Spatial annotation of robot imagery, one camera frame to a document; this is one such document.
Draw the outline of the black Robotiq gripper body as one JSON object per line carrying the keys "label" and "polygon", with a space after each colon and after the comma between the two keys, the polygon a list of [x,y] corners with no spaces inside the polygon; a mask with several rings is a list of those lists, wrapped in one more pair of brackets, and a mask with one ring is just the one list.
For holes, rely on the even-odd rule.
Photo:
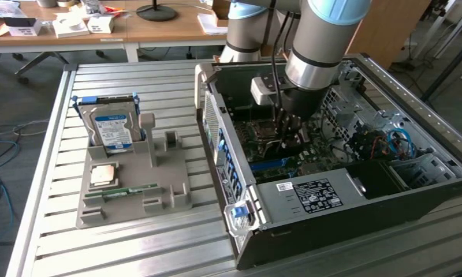
{"label": "black Robotiq gripper body", "polygon": [[327,88],[319,90],[286,89],[280,96],[283,110],[299,117],[302,121],[307,121],[318,112],[327,91]]}

